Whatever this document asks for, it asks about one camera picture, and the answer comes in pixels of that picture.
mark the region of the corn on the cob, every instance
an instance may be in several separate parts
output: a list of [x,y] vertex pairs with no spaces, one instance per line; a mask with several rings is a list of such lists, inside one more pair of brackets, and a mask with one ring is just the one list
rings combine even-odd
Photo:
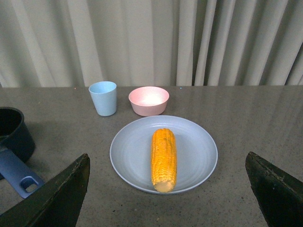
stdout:
[[158,129],[151,140],[151,182],[159,192],[170,192],[177,181],[176,138],[169,129]]

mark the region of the plate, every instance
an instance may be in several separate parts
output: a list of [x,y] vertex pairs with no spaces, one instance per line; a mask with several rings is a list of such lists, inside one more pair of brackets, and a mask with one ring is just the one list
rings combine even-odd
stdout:
[[175,116],[151,116],[129,123],[114,137],[110,161],[117,174],[131,186],[153,194],[151,182],[151,140],[160,128],[172,130],[177,146],[176,194],[203,183],[214,171],[218,150],[213,138],[201,126]]

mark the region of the curtain fold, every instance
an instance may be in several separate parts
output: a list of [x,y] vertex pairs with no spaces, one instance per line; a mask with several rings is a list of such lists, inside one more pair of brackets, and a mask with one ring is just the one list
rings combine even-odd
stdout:
[[3,87],[303,85],[303,1],[0,0]]

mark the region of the table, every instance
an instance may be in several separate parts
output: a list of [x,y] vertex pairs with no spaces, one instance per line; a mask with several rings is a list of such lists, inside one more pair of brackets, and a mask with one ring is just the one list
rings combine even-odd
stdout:
[[[303,181],[303,87],[164,87],[164,115],[191,120],[216,142],[218,163],[200,186],[176,195],[142,192],[114,171],[114,136],[142,117],[117,88],[117,112],[97,114],[87,87],[0,88],[0,106],[20,109],[36,143],[27,162],[45,181],[83,153],[91,162],[78,227],[267,226],[250,188],[245,158],[253,151]],[[0,213],[22,199],[0,181]]]

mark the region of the plastic bowl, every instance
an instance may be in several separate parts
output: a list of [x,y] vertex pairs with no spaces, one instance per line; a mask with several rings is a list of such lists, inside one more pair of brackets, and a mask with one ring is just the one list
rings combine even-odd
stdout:
[[133,90],[128,99],[136,114],[144,117],[155,116],[164,112],[169,93],[160,87],[140,87]]

